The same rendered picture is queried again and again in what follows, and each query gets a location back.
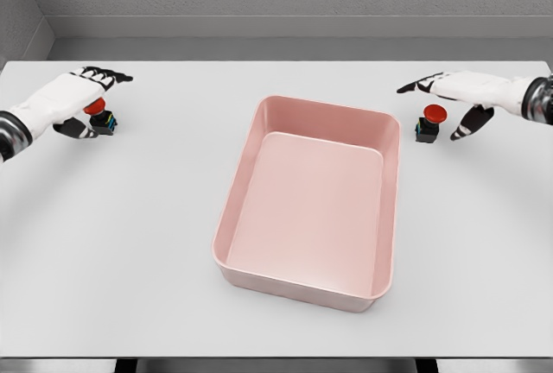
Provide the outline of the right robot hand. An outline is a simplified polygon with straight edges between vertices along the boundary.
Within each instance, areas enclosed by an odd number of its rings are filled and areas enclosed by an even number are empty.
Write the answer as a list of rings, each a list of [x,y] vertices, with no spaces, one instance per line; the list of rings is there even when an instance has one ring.
[[[505,79],[485,73],[462,71],[437,73],[397,89],[397,93],[419,90],[438,98],[461,101],[472,107],[450,136],[451,141],[471,136],[489,122],[499,107],[521,115],[522,100],[528,83],[524,79]]]

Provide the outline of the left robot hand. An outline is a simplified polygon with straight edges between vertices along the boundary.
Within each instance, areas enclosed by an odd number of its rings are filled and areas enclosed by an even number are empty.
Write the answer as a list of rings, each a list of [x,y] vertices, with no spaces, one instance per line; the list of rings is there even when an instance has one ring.
[[[115,84],[131,82],[133,78],[125,73],[95,66],[84,66],[70,73],[63,73],[52,80],[30,98],[45,102],[54,112],[54,121],[48,126],[54,131],[73,139],[87,139],[100,136],[89,123],[90,116],[85,107],[104,98]]]

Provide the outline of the pink plastic basket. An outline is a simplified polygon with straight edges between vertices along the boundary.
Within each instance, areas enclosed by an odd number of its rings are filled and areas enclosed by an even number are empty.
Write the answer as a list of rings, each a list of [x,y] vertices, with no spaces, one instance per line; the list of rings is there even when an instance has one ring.
[[[350,313],[393,275],[401,126],[271,96],[255,110],[212,242],[234,286]]]

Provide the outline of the red button industrial switch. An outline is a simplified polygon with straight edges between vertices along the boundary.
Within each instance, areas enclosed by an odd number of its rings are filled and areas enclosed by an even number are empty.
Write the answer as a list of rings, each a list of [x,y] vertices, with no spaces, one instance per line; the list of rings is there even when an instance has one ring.
[[[105,100],[103,98],[98,98],[85,107],[83,111],[90,116],[89,123],[96,133],[112,136],[118,123],[113,113],[107,110],[105,106]]]
[[[416,141],[433,143],[435,142],[440,124],[447,119],[447,111],[438,104],[429,104],[423,109],[423,115],[416,124]]]

